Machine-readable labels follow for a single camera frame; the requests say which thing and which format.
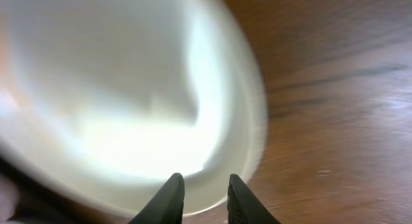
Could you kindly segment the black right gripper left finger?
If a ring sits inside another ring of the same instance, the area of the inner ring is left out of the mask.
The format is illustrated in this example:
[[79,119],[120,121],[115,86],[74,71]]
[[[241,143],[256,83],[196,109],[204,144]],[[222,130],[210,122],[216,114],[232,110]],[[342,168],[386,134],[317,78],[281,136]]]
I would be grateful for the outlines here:
[[174,173],[128,224],[181,224],[185,184],[180,173]]

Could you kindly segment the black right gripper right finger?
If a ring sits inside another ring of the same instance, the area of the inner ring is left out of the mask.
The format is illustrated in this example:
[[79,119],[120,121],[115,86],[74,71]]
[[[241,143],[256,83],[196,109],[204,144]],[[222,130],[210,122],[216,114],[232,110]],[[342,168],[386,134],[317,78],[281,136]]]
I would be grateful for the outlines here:
[[237,174],[229,178],[227,211],[228,224],[281,224]]

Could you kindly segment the white plate with sauce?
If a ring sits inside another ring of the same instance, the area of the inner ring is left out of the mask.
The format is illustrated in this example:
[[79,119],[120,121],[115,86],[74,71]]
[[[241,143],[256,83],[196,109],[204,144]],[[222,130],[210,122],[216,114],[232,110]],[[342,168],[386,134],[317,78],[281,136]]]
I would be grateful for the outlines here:
[[174,173],[185,216],[263,155],[259,67],[222,0],[1,0],[1,154],[117,216]]

